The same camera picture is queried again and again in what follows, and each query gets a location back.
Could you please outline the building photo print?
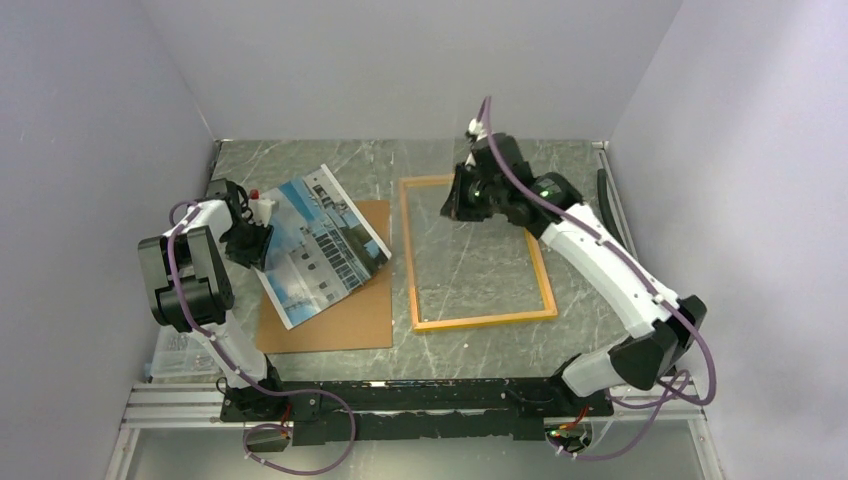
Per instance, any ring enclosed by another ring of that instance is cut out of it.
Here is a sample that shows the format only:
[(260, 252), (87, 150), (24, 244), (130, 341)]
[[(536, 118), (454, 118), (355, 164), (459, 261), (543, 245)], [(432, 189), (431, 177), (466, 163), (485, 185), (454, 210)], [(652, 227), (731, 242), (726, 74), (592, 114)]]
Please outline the building photo print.
[(348, 288), (357, 288), (388, 264), (392, 253), (375, 227), (326, 165), (275, 187), (300, 211), (321, 210), (319, 220), (309, 226), (317, 230), (320, 250), (329, 254), (329, 263)]

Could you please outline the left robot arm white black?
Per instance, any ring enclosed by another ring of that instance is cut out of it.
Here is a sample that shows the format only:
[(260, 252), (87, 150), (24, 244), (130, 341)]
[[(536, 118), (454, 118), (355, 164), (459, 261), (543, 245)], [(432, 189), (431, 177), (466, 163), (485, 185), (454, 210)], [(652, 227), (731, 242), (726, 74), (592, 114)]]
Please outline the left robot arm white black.
[(184, 206), (169, 230), (137, 247), (151, 313), (161, 326), (196, 339), (231, 390), (252, 387), (247, 407), (272, 420), (284, 411), (287, 394), (234, 317), (236, 295), (224, 263), (262, 271), (273, 228), (254, 219), (247, 191), (227, 179), (212, 181), (204, 197)]

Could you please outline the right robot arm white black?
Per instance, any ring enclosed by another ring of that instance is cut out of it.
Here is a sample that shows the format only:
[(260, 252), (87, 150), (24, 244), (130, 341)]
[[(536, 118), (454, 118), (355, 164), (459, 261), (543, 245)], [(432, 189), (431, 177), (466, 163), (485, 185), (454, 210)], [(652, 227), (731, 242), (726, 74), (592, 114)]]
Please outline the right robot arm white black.
[(553, 376), (550, 401), (564, 415), (589, 396), (627, 384), (649, 390), (693, 343), (706, 307), (680, 298), (650, 277), (604, 227), (564, 176), (533, 174), (517, 140), (505, 133), (467, 133), (468, 157), (454, 168), (443, 217), (482, 222), (501, 214), (571, 263), (612, 307), (625, 336), (567, 361)]

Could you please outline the yellow picture frame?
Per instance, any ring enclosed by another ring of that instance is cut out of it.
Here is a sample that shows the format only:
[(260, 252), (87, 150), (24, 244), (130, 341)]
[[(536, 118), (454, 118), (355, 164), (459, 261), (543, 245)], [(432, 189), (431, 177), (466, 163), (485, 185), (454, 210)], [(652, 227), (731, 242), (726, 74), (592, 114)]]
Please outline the yellow picture frame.
[(407, 290), (412, 330), (425, 333), (450, 329), (488, 327), (502, 324), (553, 320), (558, 314), (554, 292), (548, 278), (547, 268), (538, 241), (527, 231), (524, 238), (532, 261), (534, 277), (543, 303), (541, 310), (492, 314), (445, 320), (425, 320), (421, 314), (421, 301), (416, 284), (415, 249), (411, 229), (409, 199), (407, 191), (412, 188), (450, 186), (452, 174), (404, 177), (398, 180), (399, 208), (405, 250)]

